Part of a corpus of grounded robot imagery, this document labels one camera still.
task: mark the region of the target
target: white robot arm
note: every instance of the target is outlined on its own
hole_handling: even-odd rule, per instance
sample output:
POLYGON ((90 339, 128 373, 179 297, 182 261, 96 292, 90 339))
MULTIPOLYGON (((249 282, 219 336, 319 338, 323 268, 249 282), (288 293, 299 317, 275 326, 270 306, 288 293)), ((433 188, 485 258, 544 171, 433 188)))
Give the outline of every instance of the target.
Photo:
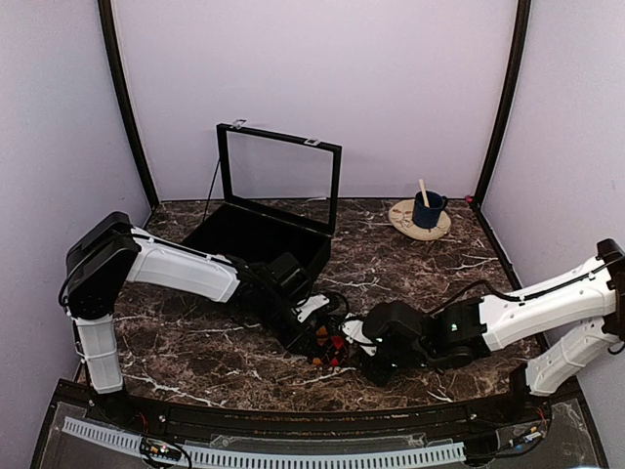
MULTIPOLYGON (((625 298, 625 255, 607 239, 599 255, 577 269, 510 294, 447 301, 424 313, 395 301, 366 317, 339 321, 338 331, 359 349, 360 371, 384 385, 400 368, 458 368, 538 332, 575 326, 554 347, 525 363, 511 385, 515 393, 553 394, 565 379, 625 337, 620 305, 625 298)), ((99 394, 123 389, 112 324, 113 306, 125 281, 142 281, 227 302, 242 287, 255 287, 281 305, 261 316, 292 353, 319 357, 314 331, 319 312, 333 307, 310 296, 310 279, 292 256, 251 268, 240 260, 198 252, 133 227, 113 213, 67 254, 60 302, 72 317, 83 359, 99 394)))
MULTIPOLYGON (((269 327, 296 326, 313 310, 329 303, 322 296, 298 303, 310 290, 310 280, 292 256, 282 256, 254 270, 236 259, 205 254, 153 236, 133 227, 127 215, 112 213, 69 250, 67 278, 60 293, 60 303, 76 326, 82 349, 79 355, 99 394, 115 393, 124 386, 112 314, 125 281, 175 288, 220 303, 230 300, 242 283, 257 282, 258 289, 269 291, 282 303, 278 305, 282 316, 265 318, 269 327)), ((283 343, 311 346, 306 337, 294 341, 297 327, 278 332, 283 343)))
POLYGON ((549 396, 625 335, 619 311, 625 257, 611 239, 598 247, 599 255, 576 269, 510 294, 495 291, 434 315, 383 303, 364 319, 348 318, 342 328, 363 351, 364 374, 384 384, 397 368, 457 368, 523 337, 574 323, 551 349, 519 368, 521 380, 511 380, 531 396, 549 396))

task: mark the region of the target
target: lavender wall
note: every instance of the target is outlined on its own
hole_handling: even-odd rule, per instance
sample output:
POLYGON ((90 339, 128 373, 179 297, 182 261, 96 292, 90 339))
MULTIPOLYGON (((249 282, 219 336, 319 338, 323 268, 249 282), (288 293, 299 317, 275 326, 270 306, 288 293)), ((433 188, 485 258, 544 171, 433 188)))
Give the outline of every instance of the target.
POLYGON ((206 197, 215 124, 236 118, 342 145, 341 196, 473 192, 516 4, 115 2, 159 195, 206 197))
POLYGON ((0 465, 22 468, 77 365, 57 306, 64 253, 109 211, 140 224, 148 206, 97 2, 2 2, 0 64, 0 465))
MULTIPOLYGON (((484 205, 524 284, 580 264, 606 237, 625 247, 624 19, 620 0, 532 5, 519 88, 484 205)), ((610 467, 623 467, 625 360, 605 354, 580 382, 610 467)))

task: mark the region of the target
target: box lid frame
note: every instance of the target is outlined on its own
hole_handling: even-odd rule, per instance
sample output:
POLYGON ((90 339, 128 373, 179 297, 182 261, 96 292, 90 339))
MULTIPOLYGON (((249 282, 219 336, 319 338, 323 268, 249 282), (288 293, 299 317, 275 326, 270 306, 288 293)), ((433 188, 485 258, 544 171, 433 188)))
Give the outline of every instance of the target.
POLYGON ((320 142, 318 140, 306 139, 304 137, 280 134, 268 130, 254 129, 251 127, 240 127, 232 124, 217 125, 217 145, 219 148, 219 160, 222 169, 222 185, 224 189, 225 202, 245 208, 247 210, 251 210, 253 212, 267 215, 282 222, 304 227, 318 233, 330 236, 334 234, 334 231, 336 229, 336 214, 339 200, 339 179, 341 174, 341 153, 343 150, 342 147, 334 144, 328 144, 326 142, 320 142), (235 134, 250 135, 253 137, 260 137, 263 139, 276 140, 288 144, 300 145, 309 149, 330 151, 332 153, 332 180, 330 186, 330 212, 328 215, 328 222, 324 223, 317 220, 312 220, 301 215, 295 215, 294 213, 285 212, 274 207, 268 207, 266 205, 263 205, 262 203, 258 203, 253 200, 234 195, 234 193, 232 192, 232 178, 230 173, 229 161, 229 132, 235 134))

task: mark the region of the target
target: glass panel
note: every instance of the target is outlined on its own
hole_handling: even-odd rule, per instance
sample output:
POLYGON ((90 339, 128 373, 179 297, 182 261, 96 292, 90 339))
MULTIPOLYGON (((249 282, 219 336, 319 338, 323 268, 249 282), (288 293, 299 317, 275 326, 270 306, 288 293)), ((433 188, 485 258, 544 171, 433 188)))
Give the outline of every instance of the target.
POLYGON ((328 223, 331 151, 235 133, 228 146, 234 195, 328 223))

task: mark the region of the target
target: brown marble surface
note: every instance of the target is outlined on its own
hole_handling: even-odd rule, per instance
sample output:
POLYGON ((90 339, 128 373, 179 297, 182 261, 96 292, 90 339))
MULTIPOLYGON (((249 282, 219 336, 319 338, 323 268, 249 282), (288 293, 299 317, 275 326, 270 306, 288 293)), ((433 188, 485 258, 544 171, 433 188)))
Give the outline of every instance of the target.
MULTIPOLYGON (((302 212, 314 211, 314 202, 277 204, 283 203, 297 203, 302 212)), ((358 314, 394 299, 429 310, 478 278, 510 290, 464 201, 449 203, 449 234, 429 242, 410 239, 391 226, 387 214, 394 203, 340 200, 332 258, 316 290, 341 291, 358 314)), ((147 229, 181 241, 201 222, 203 209, 203 202, 165 202, 147 229)), ((444 375, 398 372, 386 387, 379 388, 357 370, 316 367, 286 353, 253 316, 242 315, 232 306, 131 283, 117 301, 115 328, 122 370, 132 394, 258 410, 372 410, 491 396, 506 392, 510 371, 539 353, 534 339, 521 340, 444 375)))

